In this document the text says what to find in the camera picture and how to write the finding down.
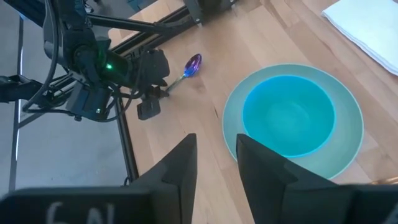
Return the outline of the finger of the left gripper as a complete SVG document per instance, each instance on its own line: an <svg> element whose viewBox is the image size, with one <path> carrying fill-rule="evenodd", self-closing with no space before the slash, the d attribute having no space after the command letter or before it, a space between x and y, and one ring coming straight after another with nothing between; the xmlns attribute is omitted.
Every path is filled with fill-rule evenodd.
<svg viewBox="0 0 398 224"><path fill-rule="evenodd" d="M162 87L167 87L168 84L165 80L161 82L148 86L145 92L146 97L154 97L154 98L165 98L168 97L170 94L166 89L162 89Z"/></svg>
<svg viewBox="0 0 398 224"><path fill-rule="evenodd" d="M157 98L148 98L137 105L137 116L140 120L147 120L161 112L160 103Z"/></svg>

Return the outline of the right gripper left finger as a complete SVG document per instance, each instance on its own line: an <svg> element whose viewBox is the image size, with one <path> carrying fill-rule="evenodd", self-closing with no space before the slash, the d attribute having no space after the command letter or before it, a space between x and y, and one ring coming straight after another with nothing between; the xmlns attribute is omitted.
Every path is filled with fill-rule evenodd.
<svg viewBox="0 0 398 224"><path fill-rule="evenodd" d="M192 224L197 186L197 135L186 135L136 179L132 224Z"/></svg>

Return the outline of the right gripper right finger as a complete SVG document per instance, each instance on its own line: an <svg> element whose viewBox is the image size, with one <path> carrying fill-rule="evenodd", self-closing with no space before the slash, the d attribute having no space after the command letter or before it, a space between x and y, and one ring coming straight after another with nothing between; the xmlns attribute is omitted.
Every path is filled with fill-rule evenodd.
<svg viewBox="0 0 398 224"><path fill-rule="evenodd" d="M245 134L236 137L238 169L255 224L281 224L285 189L297 178L287 159Z"/></svg>

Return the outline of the iridescent purple metal spoon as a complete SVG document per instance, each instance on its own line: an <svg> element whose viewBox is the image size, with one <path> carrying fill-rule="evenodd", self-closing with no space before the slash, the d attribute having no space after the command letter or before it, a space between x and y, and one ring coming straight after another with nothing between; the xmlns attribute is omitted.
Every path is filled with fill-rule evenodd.
<svg viewBox="0 0 398 224"><path fill-rule="evenodd" d="M168 93L173 88L175 88L183 79L193 77L200 69L202 62L202 55L195 54L192 56L189 61L184 66L183 74L177 78L171 85L169 85L165 91Z"/></svg>

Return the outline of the green plastic bowl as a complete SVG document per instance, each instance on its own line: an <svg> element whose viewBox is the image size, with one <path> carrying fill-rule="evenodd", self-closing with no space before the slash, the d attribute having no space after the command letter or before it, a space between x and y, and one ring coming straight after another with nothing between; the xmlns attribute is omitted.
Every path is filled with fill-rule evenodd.
<svg viewBox="0 0 398 224"><path fill-rule="evenodd" d="M261 81L243 103L245 133L285 157L302 157L324 146L336 126L329 94L316 82L296 75Z"/></svg>

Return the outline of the green plastic plate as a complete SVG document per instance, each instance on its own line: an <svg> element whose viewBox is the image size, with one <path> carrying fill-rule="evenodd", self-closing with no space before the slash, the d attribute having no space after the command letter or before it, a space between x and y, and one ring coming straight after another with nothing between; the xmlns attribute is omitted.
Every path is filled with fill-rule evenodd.
<svg viewBox="0 0 398 224"><path fill-rule="evenodd" d="M364 120L356 98L347 87L327 72L308 65L283 63L262 68L236 85L224 106L222 128L229 153L236 157L236 135L244 132L242 111L249 92L261 81L278 75L297 75L319 84L336 108L336 126L327 144L291 161L326 179L343 173L357 156L364 136Z"/></svg>

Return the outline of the white folded napkin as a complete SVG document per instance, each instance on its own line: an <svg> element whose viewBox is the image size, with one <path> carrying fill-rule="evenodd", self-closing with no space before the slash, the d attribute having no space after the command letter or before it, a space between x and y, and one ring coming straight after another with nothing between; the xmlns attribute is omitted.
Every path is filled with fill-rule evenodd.
<svg viewBox="0 0 398 224"><path fill-rule="evenodd" d="M345 37L398 76L398 2L339 0L322 11Z"/></svg>

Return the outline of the black frame end rail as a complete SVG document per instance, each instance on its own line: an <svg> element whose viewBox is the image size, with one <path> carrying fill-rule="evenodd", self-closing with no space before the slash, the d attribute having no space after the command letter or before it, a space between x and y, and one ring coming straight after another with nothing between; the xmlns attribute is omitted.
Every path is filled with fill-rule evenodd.
<svg viewBox="0 0 398 224"><path fill-rule="evenodd" d="M238 0L155 0L132 17L90 14L94 26L107 27L111 50L119 55L156 48L195 25L207 23Z"/></svg>

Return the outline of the black table edge rail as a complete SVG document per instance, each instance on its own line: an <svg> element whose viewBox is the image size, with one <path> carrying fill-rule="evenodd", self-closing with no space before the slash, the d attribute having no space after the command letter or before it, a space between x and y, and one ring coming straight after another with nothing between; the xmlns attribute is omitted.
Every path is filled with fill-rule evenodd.
<svg viewBox="0 0 398 224"><path fill-rule="evenodd" d="M134 150L132 141L130 138L130 132L127 125L126 115L121 114L124 109L122 99L119 99L115 106L115 112L119 115L117 119L119 136L121 139L122 152L124 156L124 163L126 166L127 177L124 180L124 185L131 184L134 180L139 178L139 172L137 169L136 158L134 156Z"/></svg>

